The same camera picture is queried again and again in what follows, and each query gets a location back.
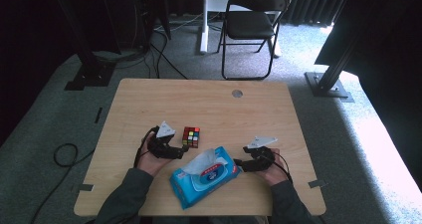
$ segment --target table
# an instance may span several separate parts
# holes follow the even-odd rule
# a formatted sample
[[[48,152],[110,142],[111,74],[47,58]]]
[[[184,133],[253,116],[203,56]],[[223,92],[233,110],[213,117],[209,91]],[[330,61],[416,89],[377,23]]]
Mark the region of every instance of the table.
[[[208,51],[208,12],[226,12],[227,2],[229,0],[204,0],[204,12],[203,12],[203,24],[202,24],[202,34],[201,34],[201,47],[200,53],[206,54]],[[235,7],[237,10],[245,10],[241,7]],[[278,58],[281,56],[282,52],[278,42],[274,42],[274,39],[271,40],[271,46],[276,45],[274,51],[274,57]]]
[[[283,83],[124,79],[120,82],[84,184],[75,213],[95,216],[104,201],[133,166],[144,135],[166,121],[176,129],[170,145],[181,147],[185,126],[201,128],[199,148],[165,166],[150,186],[139,213],[156,215],[271,215],[267,184],[255,173],[240,173],[195,206],[181,209],[169,183],[171,173],[202,151],[224,146],[232,158],[250,160],[242,147],[256,135],[273,136],[289,164],[299,196],[312,215],[325,211],[319,187],[310,188],[316,174],[292,103]]]

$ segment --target person's right arm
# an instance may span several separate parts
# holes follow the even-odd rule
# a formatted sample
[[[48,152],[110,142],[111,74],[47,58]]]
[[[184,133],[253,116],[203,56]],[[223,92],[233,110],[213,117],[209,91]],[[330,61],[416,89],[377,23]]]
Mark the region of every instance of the person's right arm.
[[[278,149],[271,149],[276,155],[276,163],[283,166]],[[271,188],[273,196],[272,223],[315,223],[311,213],[301,201],[293,184],[287,175],[276,165],[271,165],[267,170],[257,172],[264,178]]]

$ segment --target rubik's cube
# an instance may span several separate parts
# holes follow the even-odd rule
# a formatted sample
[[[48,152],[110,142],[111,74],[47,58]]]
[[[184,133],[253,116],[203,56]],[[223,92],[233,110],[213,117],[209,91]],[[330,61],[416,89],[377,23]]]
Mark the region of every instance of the rubik's cube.
[[[185,127],[183,131],[183,145],[189,145],[190,147],[198,147],[199,142],[199,127]]]

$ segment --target chair seat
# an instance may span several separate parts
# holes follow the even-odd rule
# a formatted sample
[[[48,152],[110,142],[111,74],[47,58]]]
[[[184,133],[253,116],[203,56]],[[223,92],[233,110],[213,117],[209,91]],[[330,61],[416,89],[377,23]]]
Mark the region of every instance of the chair seat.
[[[264,12],[232,11],[227,18],[227,35],[232,39],[269,39],[274,30]]]

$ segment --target sleeve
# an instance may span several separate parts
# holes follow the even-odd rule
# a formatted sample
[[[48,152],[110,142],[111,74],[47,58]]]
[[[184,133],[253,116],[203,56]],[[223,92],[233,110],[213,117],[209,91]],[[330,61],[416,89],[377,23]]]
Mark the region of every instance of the sleeve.
[[[271,192],[273,195],[272,223],[315,223],[290,181],[273,185]]]
[[[122,184],[105,200],[95,223],[119,223],[136,216],[152,180],[153,177],[145,171],[131,168]]]

